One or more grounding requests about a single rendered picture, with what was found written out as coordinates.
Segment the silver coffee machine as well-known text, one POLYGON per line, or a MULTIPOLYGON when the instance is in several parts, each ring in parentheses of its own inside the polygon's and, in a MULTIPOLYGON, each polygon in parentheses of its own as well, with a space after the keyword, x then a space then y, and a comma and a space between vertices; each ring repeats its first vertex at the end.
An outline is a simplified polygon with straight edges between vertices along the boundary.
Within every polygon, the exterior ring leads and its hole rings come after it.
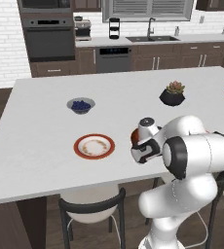
POLYGON ((75 39, 77 41, 90 41, 91 37, 91 27, 92 24, 88 19, 84 19, 81 16, 74 18, 75 25, 75 39))

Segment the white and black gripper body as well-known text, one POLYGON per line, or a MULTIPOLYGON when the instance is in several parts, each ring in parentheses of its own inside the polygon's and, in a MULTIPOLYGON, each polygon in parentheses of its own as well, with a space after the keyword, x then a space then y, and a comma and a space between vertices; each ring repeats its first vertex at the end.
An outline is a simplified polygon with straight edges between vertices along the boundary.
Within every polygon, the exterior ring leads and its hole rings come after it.
POLYGON ((145 163, 160 152, 160 146, 154 139, 149 139, 140 145, 133 145, 131 147, 131 155, 138 163, 145 163))

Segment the black tiered stand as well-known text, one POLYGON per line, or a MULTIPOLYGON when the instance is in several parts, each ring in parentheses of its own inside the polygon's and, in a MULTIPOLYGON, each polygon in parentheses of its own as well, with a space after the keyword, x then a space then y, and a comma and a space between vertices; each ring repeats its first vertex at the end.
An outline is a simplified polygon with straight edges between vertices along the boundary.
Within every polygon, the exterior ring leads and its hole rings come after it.
POLYGON ((120 20, 118 18, 109 19, 109 38, 117 40, 120 37, 120 20))

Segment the steel dishwasher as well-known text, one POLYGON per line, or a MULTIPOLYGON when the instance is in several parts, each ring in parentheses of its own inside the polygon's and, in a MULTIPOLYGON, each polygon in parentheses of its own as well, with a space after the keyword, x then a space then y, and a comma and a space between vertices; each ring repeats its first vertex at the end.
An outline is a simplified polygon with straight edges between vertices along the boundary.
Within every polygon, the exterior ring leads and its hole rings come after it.
POLYGON ((131 47, 100 47, 95 50, 97 73, 127 72, 131 70, 131 47))

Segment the dark sink basin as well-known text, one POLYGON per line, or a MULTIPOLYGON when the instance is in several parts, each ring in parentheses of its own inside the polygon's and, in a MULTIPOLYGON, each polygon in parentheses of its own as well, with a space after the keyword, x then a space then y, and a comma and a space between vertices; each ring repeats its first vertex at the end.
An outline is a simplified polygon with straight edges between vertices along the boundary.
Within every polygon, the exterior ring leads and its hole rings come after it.
POLYGON ((172 36, 138 36, 138 37, 126 37, 133 43, 136 42, 166 42, 166 41, 179 41, 179 39, 172 36))

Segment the built-in steel oven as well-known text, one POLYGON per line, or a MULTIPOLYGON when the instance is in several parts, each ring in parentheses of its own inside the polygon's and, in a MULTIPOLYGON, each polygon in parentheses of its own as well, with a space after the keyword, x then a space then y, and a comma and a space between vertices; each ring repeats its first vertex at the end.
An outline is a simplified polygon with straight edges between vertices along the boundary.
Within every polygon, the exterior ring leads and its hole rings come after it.
POLYGON ((22 27, 30 62, 75 59, 72 18, 24 18, 22 27))

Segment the red-rimmed white plate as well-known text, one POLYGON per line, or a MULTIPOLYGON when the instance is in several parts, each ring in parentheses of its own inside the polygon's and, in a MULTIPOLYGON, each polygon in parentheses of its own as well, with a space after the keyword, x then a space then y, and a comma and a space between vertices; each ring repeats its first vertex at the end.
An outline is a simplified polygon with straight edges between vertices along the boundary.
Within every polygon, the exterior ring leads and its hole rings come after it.
POLYGON ((87 134, 76 140, 73 150, 83 159, 101 160, 114 152, 115 142, 104 134, 87 134))

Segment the grey bowl with blue inside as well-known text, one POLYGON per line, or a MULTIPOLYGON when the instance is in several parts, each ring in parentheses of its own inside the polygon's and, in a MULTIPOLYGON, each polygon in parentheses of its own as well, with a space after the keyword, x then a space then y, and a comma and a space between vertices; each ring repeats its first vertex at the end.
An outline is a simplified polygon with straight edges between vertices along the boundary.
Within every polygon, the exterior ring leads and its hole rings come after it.
POLYGON ((66 106, 75 114, 87 114, 95 105, 95 102, 86 97, 77 97, 69 100, 66 106))

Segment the dark sink tap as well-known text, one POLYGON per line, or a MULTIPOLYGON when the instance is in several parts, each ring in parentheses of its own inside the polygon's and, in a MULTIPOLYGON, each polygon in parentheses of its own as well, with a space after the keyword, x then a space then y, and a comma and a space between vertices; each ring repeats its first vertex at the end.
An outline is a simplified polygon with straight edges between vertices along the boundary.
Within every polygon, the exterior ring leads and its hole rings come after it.
POLYGON ((152 34, 154 34, 154 28, 151 27, 151 23, 156 21, 155 18, 149 18, 148 21, 148 29, 147 29, 147 38, 150 38, 152 34))

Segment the built-in microwave oven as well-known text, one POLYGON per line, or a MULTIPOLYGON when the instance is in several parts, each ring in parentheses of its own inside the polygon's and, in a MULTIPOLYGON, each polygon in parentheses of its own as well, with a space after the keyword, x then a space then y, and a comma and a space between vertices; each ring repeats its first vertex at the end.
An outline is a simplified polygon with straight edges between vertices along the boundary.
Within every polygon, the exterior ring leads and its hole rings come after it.
POLYGON ((70 0, 18 0, 22 13, 70 13, 70 0))

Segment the dark wood island base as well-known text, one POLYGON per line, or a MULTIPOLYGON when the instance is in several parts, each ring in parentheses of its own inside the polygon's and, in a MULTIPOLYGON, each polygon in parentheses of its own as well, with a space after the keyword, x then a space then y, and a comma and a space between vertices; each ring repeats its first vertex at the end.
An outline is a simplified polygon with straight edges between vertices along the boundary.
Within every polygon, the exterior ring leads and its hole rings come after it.
POLYGON ((0 204, 0 249, 46 249, 47 198, 0 204))

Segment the window with grey blinds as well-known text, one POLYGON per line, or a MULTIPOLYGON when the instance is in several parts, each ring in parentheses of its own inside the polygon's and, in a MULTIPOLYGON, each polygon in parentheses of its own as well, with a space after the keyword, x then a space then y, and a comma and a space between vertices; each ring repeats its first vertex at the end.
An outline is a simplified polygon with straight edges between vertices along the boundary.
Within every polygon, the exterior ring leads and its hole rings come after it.
POLYGON ((118 18, 121 22, 189 21, 194 0, 102 0, 102 21, 118 18))

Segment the succulent in black pot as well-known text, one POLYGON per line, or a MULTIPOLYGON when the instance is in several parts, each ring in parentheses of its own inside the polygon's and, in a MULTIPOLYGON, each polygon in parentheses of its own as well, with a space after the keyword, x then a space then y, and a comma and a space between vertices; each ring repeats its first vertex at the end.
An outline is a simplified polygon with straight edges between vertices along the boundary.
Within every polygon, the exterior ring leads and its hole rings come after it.
POLYGON ((185 96, 183 95, 184 89, 185 87, 181 82, 170 82, 161 93, 160 100, 167 106, 178 106, 185 100, 185 96))

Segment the red plate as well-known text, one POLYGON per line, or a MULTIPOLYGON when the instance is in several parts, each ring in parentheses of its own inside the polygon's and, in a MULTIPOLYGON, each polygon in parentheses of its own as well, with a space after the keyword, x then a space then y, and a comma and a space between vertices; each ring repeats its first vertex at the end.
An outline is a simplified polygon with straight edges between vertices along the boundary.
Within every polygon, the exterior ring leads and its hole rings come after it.
POLYGON ((136 144, 139 141, 138 129, 136 128, 131 134, 131 143, 136 144))

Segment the dark wood lower cupboards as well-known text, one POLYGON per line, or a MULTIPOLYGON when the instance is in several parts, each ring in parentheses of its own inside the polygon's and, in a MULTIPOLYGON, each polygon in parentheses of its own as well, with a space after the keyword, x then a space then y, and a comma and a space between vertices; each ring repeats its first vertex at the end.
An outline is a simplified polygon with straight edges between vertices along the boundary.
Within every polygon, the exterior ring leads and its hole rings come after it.
POLYGON ((221 66, 224 42, 170 43, 132 47, 133 71, 221 66))
POLYGON ((74 60, 30 62, 33 78, 96 73, 95 48, 77 48, 74 60))

